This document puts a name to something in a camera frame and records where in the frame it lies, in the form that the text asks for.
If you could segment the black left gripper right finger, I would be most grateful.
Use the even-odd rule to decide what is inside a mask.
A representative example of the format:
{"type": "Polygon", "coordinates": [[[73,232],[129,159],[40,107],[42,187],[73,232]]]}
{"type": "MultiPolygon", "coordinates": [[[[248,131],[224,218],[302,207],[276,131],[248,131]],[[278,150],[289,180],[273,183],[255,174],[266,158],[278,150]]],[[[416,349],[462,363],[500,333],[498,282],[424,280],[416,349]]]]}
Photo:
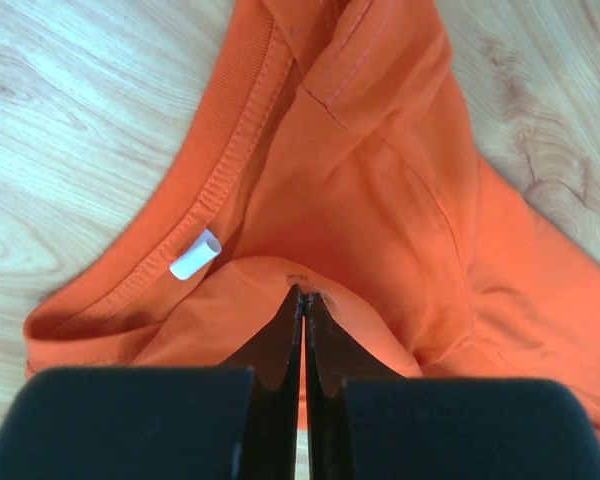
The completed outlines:
{"type": "Polygon", "coordinates": [[[600,479],[600,444],[562,385],[406,378],[304,299],[314,479],[600,479]]]}

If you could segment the orange t shirt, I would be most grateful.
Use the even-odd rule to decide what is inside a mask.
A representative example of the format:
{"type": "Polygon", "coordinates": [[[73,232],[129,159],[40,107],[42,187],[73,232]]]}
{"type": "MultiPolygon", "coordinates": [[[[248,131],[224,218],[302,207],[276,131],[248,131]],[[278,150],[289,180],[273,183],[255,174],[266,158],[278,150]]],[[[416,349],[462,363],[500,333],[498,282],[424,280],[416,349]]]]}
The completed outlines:
{"type": "Polygon", "coordinates": [[[203,366],[293,285],[404,376],[549,378],[600,440],[600,266],[477,152],[430,1],[239,1],[179,155],[26,372],[203,366]]]}

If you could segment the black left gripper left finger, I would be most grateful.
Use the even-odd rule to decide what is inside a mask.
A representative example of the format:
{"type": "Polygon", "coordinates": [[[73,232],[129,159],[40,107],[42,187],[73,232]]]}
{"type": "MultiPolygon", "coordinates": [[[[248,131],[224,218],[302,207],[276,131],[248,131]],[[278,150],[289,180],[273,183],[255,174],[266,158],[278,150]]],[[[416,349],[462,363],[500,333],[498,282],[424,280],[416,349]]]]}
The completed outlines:
{"type": "Polygon", "coordinates": [[[302,295],[221,364],[48,370],[0,428],[0,479],[290,479],[302,295]]]}

